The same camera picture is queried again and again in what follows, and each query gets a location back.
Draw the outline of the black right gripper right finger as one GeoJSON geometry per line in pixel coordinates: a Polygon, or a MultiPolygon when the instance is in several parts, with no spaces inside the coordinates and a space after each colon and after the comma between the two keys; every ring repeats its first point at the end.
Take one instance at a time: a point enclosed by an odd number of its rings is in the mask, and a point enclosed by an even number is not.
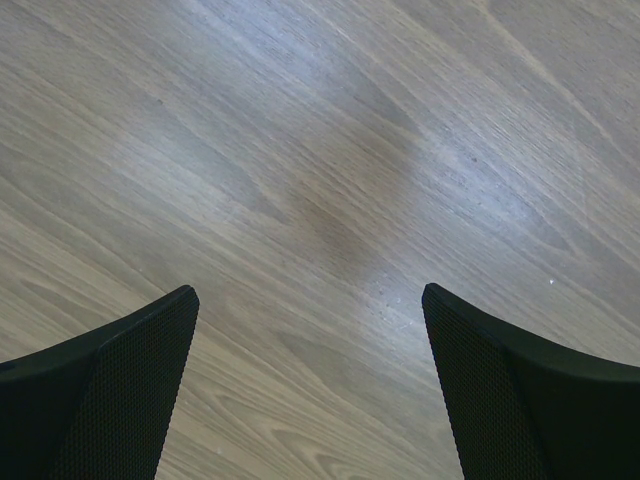
{"type": "Polygon", "coordinates": [[[436,283],[422,306],[465,478],[638,478],[638,367],[549,341],[436,283]]]}

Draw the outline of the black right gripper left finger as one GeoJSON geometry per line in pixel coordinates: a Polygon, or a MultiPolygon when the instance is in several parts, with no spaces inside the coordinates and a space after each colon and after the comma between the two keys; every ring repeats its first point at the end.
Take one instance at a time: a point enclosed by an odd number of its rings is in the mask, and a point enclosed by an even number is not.
{"type": "Polygon", "coordinates": [[[198,318],[185,285],[1,365],[4,479],[155,477],[198,318]]]}

